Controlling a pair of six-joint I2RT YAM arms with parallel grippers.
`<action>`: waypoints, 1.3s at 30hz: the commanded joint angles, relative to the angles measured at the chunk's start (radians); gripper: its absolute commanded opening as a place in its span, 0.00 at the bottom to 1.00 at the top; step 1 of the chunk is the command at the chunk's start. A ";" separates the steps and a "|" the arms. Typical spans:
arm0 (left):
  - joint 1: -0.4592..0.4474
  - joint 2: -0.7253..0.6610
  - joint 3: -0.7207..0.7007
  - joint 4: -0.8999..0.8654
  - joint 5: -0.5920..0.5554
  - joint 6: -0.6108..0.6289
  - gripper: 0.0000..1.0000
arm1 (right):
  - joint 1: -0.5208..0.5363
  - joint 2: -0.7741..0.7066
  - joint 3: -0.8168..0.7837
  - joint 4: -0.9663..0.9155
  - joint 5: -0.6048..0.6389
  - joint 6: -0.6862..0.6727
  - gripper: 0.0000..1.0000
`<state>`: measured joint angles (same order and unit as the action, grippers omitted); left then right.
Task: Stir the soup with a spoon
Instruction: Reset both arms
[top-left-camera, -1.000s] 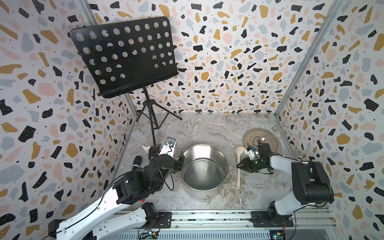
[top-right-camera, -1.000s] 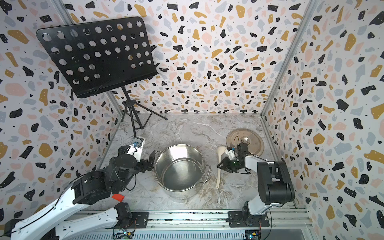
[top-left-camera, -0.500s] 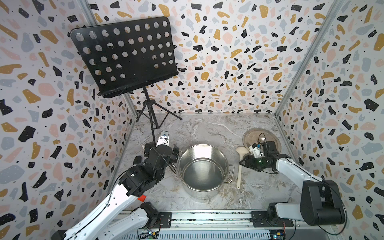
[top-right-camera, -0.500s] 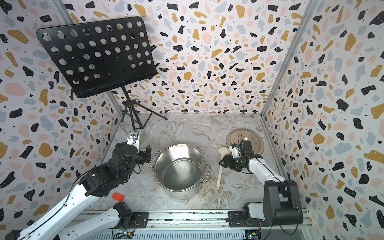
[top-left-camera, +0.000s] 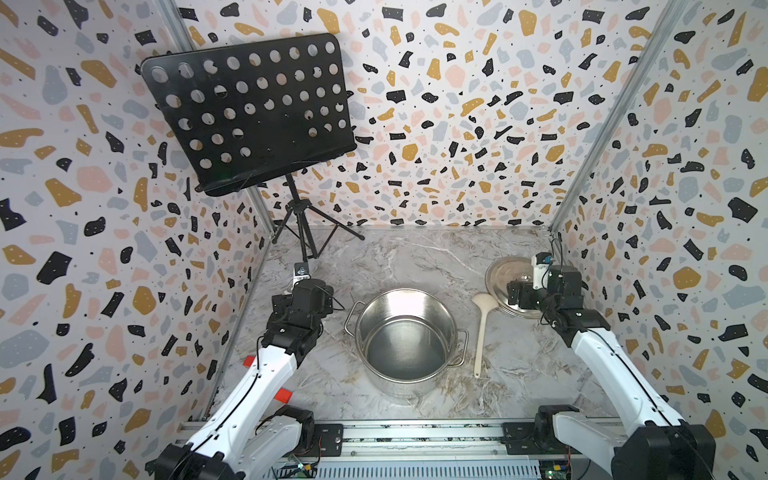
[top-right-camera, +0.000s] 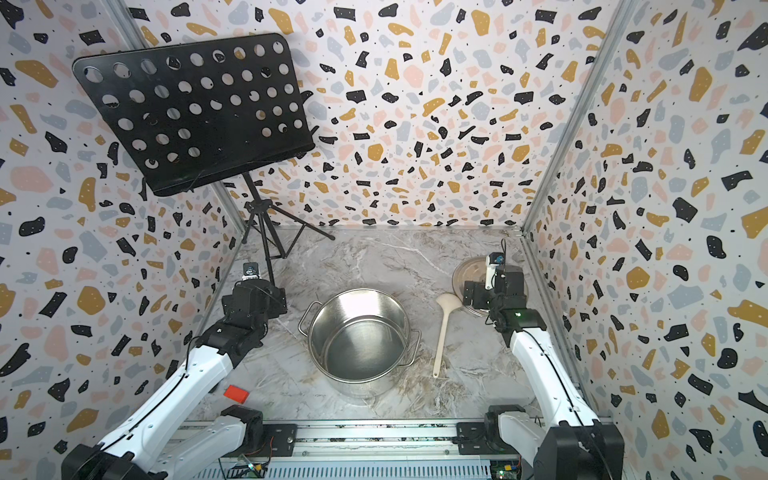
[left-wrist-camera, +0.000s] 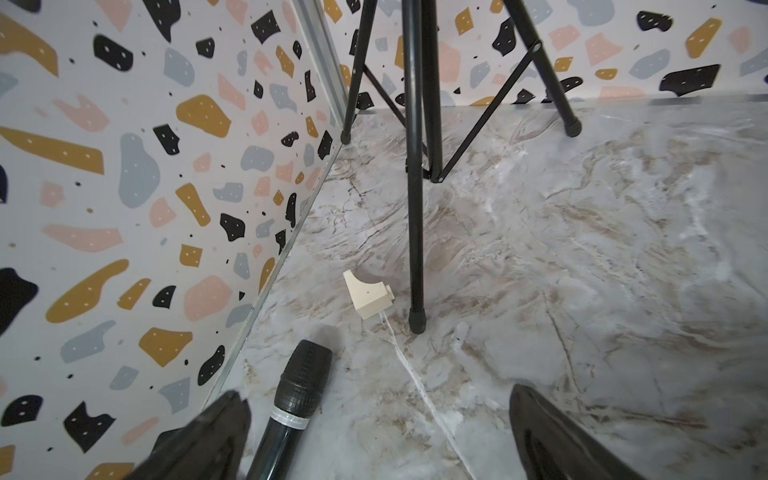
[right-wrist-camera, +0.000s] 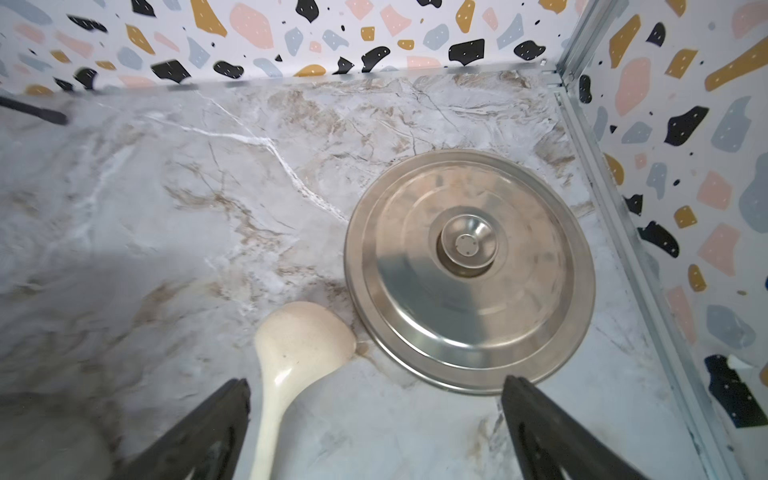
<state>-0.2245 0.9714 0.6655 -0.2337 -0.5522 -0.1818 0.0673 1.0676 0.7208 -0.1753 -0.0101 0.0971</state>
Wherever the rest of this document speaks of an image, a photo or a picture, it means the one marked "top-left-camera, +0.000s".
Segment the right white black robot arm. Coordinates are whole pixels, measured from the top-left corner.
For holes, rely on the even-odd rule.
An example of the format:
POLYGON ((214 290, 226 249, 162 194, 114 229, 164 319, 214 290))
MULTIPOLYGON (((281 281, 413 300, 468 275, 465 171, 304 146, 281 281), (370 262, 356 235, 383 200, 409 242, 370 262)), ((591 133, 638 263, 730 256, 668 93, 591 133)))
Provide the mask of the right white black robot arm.
POLYGON ((548 253, 532 260, 530 281, 506 286, 508 303, 537 310, 587 365, 622 422, 614 433, 567 405, 542 405, 533 440, 550 451, 570 447, 615 479, 710 479, 716 442, 691 424, 650 385, 619 345, 604 316, 584 305, 581 275, 554 265, 548 253))

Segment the stainless steel pot lid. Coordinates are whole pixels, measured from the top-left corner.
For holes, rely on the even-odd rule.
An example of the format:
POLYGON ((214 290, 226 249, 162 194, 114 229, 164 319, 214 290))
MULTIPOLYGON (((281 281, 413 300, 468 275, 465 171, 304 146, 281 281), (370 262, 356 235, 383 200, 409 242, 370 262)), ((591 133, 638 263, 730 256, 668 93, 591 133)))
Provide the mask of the stainless steel pot lid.
POLYGON ((531 282, 533 267, 529 258, 507 256, 495 260, 486 270, 485 285, 487 292, 499 303, 505 313, 520 318, 535 320, 537 310, 521 309, 517 304, 508 304, 507 284, 510 281, 531 282))

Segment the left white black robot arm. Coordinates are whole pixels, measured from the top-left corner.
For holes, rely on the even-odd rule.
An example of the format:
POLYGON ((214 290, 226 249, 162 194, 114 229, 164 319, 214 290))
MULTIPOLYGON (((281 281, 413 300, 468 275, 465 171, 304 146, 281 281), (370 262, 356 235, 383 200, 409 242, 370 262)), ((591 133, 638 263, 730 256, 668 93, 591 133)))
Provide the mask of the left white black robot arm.
POLYGON ((333 302, 333 288, 312 278, 273 296, 266 331, 244 377, 184 445, 162 451, 154 477, 259 479, 284 455, 312 450, 312 412, 287 405, 270 416, 265 412, 316 346, 333 302))

